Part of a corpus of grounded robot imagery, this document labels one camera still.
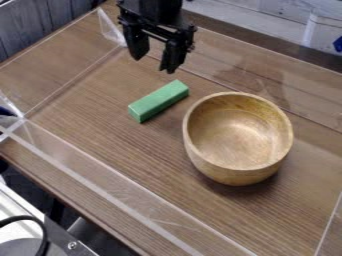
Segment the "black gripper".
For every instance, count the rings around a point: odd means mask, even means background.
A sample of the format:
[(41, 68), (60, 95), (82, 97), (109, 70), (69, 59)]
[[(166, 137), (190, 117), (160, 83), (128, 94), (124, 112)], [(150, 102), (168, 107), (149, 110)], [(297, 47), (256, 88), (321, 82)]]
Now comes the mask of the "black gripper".
[(172, 74), (193, 49), (196, 26), (182, 13), (182, 0), (116, 0), (118, 24), (132, 58), (149, 51), (149, 37), (165, 43), (160, 71)]

